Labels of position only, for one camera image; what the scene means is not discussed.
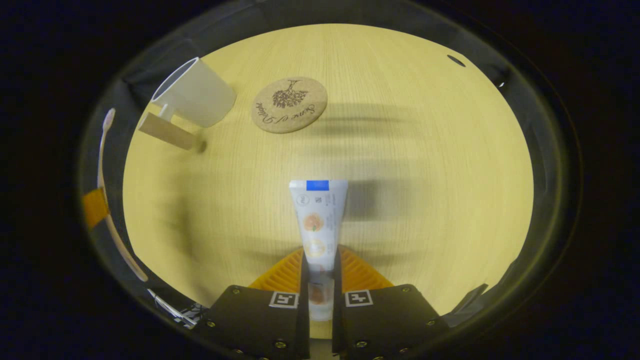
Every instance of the wooden table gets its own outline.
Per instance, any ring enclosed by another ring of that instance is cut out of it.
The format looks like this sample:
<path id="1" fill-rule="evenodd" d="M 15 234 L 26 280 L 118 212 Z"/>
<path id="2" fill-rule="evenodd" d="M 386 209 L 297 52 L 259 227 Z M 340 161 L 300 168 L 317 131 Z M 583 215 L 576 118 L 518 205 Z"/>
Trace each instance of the wooden table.
<path id="1" fill-rule="evenodd" d="M 174 118 L 206 150 L 137 131 L 124 174 L 133 249 L 176 290 L 210 306 L 300 247 L 291 179 L 348 179 L 340 243 L 394 284 L 416 285 L 440 314 L 496 284 L 517 257 L 533 202 L 529 152 L 507 102 L 463 55 L 387 29 L 323 24 L 203 60 L 237 92 L 210 128 Z M 324 84 L 326 111 L 293 133 L 262 131 L 253 98 L 287 76 Z M 330 324 L 312 323 L 311 335 L 329 338 Z"/>

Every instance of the toothpaste tube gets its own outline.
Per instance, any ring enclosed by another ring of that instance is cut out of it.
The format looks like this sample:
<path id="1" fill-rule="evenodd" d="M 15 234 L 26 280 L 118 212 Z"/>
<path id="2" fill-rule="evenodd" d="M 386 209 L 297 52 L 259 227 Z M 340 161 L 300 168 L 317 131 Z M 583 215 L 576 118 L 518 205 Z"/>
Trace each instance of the toothpaste tube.
<path id="1" fill-rule="evenodd" d="M 289 183 L 311 272 L 333 271 L 347 187 L 346 180 L 293 180 Z"/>
<path id="2" fill-rule="evenodd" d="M 346 180 L 289 183 L 309 265 L 309 317 L 313 321 L 333 316 L 333 265 L 347 187 Z"/>

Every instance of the orange fruit illustration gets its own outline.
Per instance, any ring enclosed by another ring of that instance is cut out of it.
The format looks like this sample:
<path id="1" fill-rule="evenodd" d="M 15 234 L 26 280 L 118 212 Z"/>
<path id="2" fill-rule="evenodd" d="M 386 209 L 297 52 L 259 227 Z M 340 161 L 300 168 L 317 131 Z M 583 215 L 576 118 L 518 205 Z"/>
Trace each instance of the orange fruit illustration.
<path id="1" fill-rule="evenodd" d="M 307 215 L 307 217 L 305 217 L 303 224 L 305 226 L 305 230 L 307 231 L 318 231 L 322 229 L 324 221 L 317 213 L 311 213 Z"/>
<path id="2" fill-rule="evenodd" d="M 317 239 L 309 240 L 305 242 L 305 253 L 308 258 L 315 258 L 322 256 L 326 251 L 326 246 Z"/>
<path id="3" fill-rule="evenodd" d="M 324 304 L 326 299 L 324 298 L 324 286 L 319 284 L 309 283 L 309 300 L 313 304 Z"/>

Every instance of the cork coaster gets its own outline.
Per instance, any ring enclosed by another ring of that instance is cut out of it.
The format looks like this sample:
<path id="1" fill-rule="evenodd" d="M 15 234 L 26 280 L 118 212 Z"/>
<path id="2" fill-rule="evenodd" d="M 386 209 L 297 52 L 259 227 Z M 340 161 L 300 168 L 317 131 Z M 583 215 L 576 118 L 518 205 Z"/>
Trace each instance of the cork coaster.
<path id="1" fill-rule="evenodd" d="M 326 89 L 310 78 L 284 78 L 262 89 L 251 118 L 270 133 L 290 133 L 311 124 L 326 108 Z"/>

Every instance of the tree illustration on coaster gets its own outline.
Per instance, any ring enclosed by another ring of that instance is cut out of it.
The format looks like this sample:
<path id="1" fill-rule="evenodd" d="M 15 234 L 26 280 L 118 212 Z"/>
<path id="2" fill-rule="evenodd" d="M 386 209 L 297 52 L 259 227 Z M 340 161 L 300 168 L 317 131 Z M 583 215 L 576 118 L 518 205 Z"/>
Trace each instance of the tree illustration on coaster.
<path id="1" fill-rule="evenodd" d="M 296 106 L 307 96 L 307 91 L 293 90 L 293 85 L 301 80 L 289 80 L 291 84 L 287 90 L 278 90 L 273 93 L 273 104 L 279 108 Z"/>

